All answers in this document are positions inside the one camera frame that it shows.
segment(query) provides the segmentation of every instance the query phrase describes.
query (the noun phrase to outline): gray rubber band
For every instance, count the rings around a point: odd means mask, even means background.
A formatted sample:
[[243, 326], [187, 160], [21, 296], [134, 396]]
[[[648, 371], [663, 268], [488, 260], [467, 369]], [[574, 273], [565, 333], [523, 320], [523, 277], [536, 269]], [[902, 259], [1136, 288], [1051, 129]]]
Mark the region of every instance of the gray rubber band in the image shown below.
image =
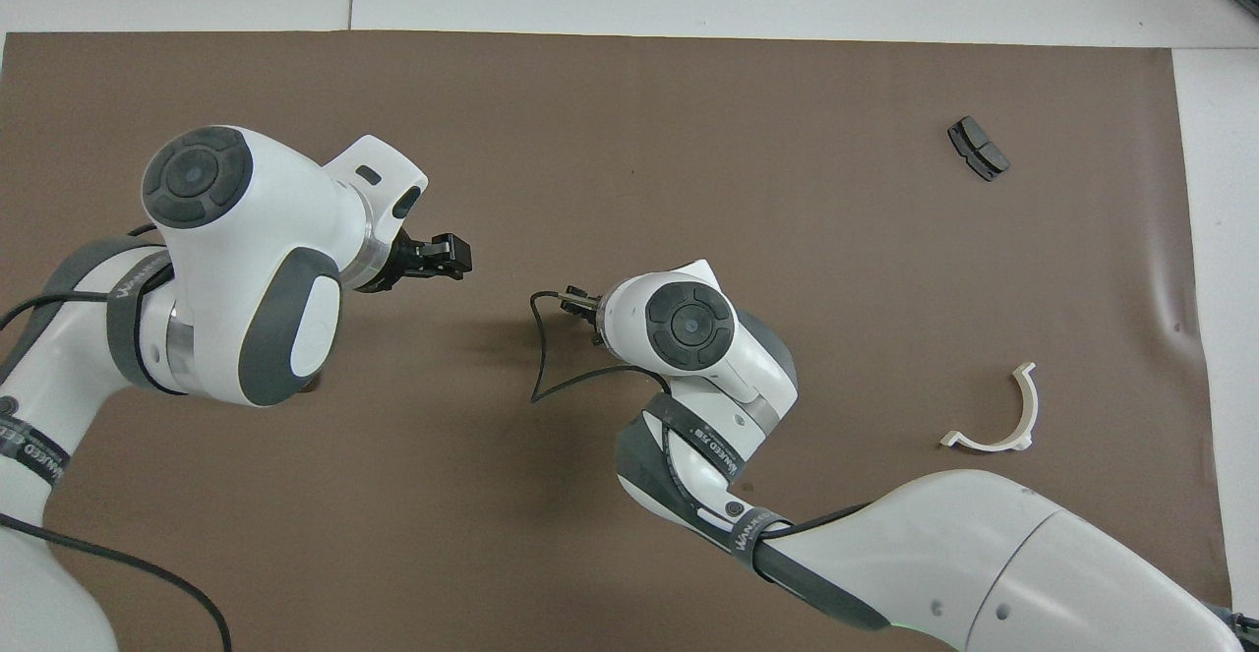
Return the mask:
[[140, 311], [144, 297], [149, 289], [170, 281], [169, 276], [162, 276], [166, 267], [170, 267], [170, 253], [149, 254], [110, 289], [110, 298], [104, 303], [104, 335], [113, 365], [127, 381], [144, 389], [183, 395], [157, 384], [145, 369], [144, 355], [140, 354]]

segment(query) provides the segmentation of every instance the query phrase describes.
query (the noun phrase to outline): gray strap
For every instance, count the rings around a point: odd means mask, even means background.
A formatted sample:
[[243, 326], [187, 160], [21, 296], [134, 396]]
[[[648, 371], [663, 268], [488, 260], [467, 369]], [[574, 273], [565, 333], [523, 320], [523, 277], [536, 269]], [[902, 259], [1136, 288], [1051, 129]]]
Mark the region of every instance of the gray strap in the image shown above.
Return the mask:
[[760, 575], [755, 566], [757, 542], [760, 541], [765, 527], [774, 522], [791, 524], [778, 512], [764, 507], [753, 507], [744, 512], [730, 530], [730, 555], [757, 575]]
[[169, 268], [170, 253], [157, 252], [145, 257], [122, 276], [113, 289], [110, 289], [110, 297], [104, 303], [104, 335], [113, 365], [127, 381], [144, 389], [181, 395], [154, 381], [140, 354], [140, 311], [144, 307], [145, 293], [170, 281]]
[[[49, 276], [48, 283], [44, 284], [43, 293], [64, 293], [68, 289], [74, 289], [77, 284], [87, 276], [94, 267], [101, 266], [107, 258], [116, 257], [123, 252], [130, 252], [130, 249], [138, 249], [141, 245], [146, 244], [144, 239], [136, 239], [135, 237], [111, 237], [108, 239], [98, 239], [88, 245], [82, 245], [77, 252], [69, 254], [69, 257], [57, 267], [53, 276]], [[9, 356], [5, 357], [4, 363], [0, 363], [0, 384], [4, 384], [5, 379], [13, 374], [13, 370], [18, 369], [18, 363], [26, 356], [26, 352], [35, 346], [35, 341], [39, 340], [40, 335], [48, 330], [48, 326], [53, 323], [53, 318], [57, 317], [58, 311], [60, 311], [63, 303], [49, 303], [48, 306], [37, 307], [30, 315], [30, 321], [26, 321], [26, 329], [21, 331], [20, 337], [18, 337], [18, 344], [15, 344]]]
[[665, 393], [657, 394], [643, 410], [656, 415], [682, 441], [687, 442], [696, 453], [726, 478], [726, 482], [734, 482], [739, 478], [747, 466], [743, 457], [726, 438], [723, 438], [715, 428], [705, 419], [699, 418], [695, 412], [687, 409], [677, 398]]

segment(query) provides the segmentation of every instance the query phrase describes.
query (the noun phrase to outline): white bracket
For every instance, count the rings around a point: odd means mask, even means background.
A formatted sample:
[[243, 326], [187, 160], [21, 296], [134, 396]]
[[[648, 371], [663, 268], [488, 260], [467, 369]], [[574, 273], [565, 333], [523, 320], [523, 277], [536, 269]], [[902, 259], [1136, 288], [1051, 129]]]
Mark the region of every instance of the white bracket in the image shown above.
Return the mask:
[[997, 453], [998, 451], [1026, 451], [1031, 446], [1031, 428], [1036, 424], [1036, 414], [1040, 410], [1040, 398], [1036, 396], [1036, 385], [1031, 381], [1031, 370], [1036, 369], [1036, 363], [1024, 363], [1013, 371], [1015, 381], [1019, 383], [1019, 391], [1024, 396], [1024, 413], [1019, 419], [1019, 427], [1008, 437], [995, 442], [992, 446], [976, 443], [959, 430], [944, 433], [940, 443], [944, 446], [966, 446], [973, 451], [985, 453]]

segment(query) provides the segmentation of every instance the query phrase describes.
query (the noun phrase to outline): white curved plastic part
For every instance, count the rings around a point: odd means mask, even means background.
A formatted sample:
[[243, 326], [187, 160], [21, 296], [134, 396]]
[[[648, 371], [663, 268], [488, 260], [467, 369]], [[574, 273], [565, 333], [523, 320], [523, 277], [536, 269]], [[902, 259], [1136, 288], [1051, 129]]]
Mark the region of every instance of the white curved plastic part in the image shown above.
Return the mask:
[[1031, 370], [1034, 369], [1036, 369], [1036, 363], [1024, 363], [1019, 365], [1017, 370], [1013, 371], [1015, 381], [1019, 383], [1019, 391], [1022, 393], [1024, 398], [1022, 418], [1019, 419], [1019, 425], [1015, 428], [1013, 433], [991, 446], [987, 446], [971, 441], [971, 438], [967, 438], [959, 430], [951, 430], [944, 433], [944, 438], [940, 438], [940, 443], [944, 446], [966, 446], [971, 447], [972, 451], [982, 451], [985, 453], [1026, 451], [1027, 447], [1031, 446], [1031, 429], [1036, 424], [1036, 415], [1040, 410], [1040, 398], [1036, 395], [1036, 385], [1031, 381]]
[[332, 349], [337, 318], [341, 316], [341, 286], [327, 276], [320, 276], [311, 284], [306, 310], [297, 325], [293, 350], [288, 355], [288, 369], [293, 375], [311, 375], [324, 366]]

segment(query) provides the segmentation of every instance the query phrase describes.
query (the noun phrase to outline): small black button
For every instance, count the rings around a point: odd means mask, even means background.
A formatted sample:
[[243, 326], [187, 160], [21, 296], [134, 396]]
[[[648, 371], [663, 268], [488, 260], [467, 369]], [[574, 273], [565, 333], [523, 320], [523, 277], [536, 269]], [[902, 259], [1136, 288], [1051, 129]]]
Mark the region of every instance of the small black button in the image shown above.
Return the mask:
[[399, 198], [397, 203], [394, 203], [394, 218], [399, 218], [399, 220], [400, 218], [405, 218], [407, 213], [410, 211], [412, 206], [415, 204], [415, 200], [418, 199], [419, 199], [418, 186], [413, 186], [410, 190], [405, 191], [405, 194], [403, 194], [402, 198]]
[[647, 301], [647, 320], [653, 323], [665, 325], [681, 303], [687, 300], [687, 284], [669, 283], [661, 286]]
[[205, 216], [205, 208], [201, 208], [201, 203], [171, 200], [166, 195], [154, 200], [152, 211], [154, 219], [157, 222], [193, 223]]
[[152, 160], [149, 160], [149, 169], [145, 169], [145, 195], [152, 195], [161, 186], [161, 171], [175, 156], [175, 146], [167, 142]]
[[210, 189], [210, 199], [217, 205], [230, 203], [246, 181], [247, 165], [251, 162], [246, 146], [235, 146], [219, 156], [219, 177]]
[[374, 171], [374, 169], [369, 169], [368, 165], [359, 165], [354, 172], [358, 174], [359, 177], [363, 177], [363, 180], [370, 183], [370, 185], [380, 185], [380, 174]]
[[713, 311], [704, 303], [682, 306], [670, 321], [674, 339], [687, 347], [699, 347], [713, 337]]
[[204, 149], [189, 149], [176, 154], [166, 164], [162, 179], [171, 195], [196, 198], [219, 176], [219, 162], [214, 154]]
[[724, 321], [729, 318], [730, 308], [725, 302], [725, 298], [723, 298], [715, 289], [709, 288], [709, 286], [699, 286], [699, 288], [695, 289], [695, 298], [696, 301], [710, 307], [713, 310], [713, 317], [716, 320]]
[[205, 142], [206, 146], [217, 151], [225, 151], [237, 146], [238, 142], [243, 142], [244, 137], [240, 136], [240, 132], [225, 127], [225, 125], [208, 125], [208, 127], [200, 130], [196, 140]]
[[700, 369], [718, 364], [725, 356], [725, 352], [730, 350], [733, 339], [734, 334], [729, 329], [719, 326], [716, 334], [713, 335], [713, 342], [699, 352]]
[[679, 342], [675, 342], [674, 335], [670, 335], [667, 330], [651, 334], [651, 344], [656, 347], [656, 354], [670, 365], [684, 370], [691, 369], [695, 361], [694, 355], [684, 350]]
[[1010, 169], [1010, 160], [997, 149], [988, 133], [971, 117], [963, 117], [948, 128], [948, 140], [967, 165], [983, 180], [992, 181]]

